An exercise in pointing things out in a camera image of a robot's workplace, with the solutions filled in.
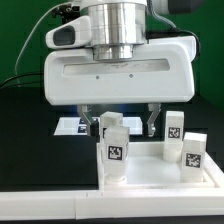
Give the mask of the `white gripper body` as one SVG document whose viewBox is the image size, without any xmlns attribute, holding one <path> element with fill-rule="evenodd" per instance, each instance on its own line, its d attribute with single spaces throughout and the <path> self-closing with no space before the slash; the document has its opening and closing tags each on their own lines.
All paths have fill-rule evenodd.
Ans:
<svg viewBox="0 0 224 224">
<path fill-rule="evenodd" d="M 195 92 L 196 39 L 147 40 L 137 16 L 81 16 L 49 31 L 44 89 L 53 105 L 166 103 Z"/>
</svg>

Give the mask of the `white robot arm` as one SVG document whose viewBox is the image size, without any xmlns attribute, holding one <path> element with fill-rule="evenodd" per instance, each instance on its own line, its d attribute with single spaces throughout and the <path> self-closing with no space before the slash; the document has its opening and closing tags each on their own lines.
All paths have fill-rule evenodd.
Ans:
<svg viewBox="0 0 224 224">
<path fill-rule="evenodd" d="M 147 103 L 148 133 L 165 102 L 194 96 L 192 61 L 200 52 L 193 33 L 166 14 L 192 13 L 205 0 L 79 0 L 78 18 L 46 34 L 53 50 L 44 66 L 44 89 L 53 105 L 75 105 L 94 136 L 93 104 Z"/>
</svg>

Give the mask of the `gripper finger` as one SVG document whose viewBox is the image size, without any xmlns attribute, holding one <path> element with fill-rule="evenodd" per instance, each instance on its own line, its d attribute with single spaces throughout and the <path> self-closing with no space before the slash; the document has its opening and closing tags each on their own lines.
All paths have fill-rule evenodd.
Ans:
<svg viewBox="0 0 224 224">
<path fill-rule="evenodd" d="M 155 121 L 161 111 L 161 104 L 149 103 L 148 110 L 150 112 L 150 116 L 147 120 L 147 131 L 148 131 L 148 136 L 153 137 L 156 132 Z"/>
<path fill-rule="evenodd" d="M 77 106 L 78 115 L 87 125 L 87 135 L 96 137 L 99 135 L 99 122 L 94 120 L 91 116 L 91 106 L 90 105 L 78 105 Z"/>
</svg>

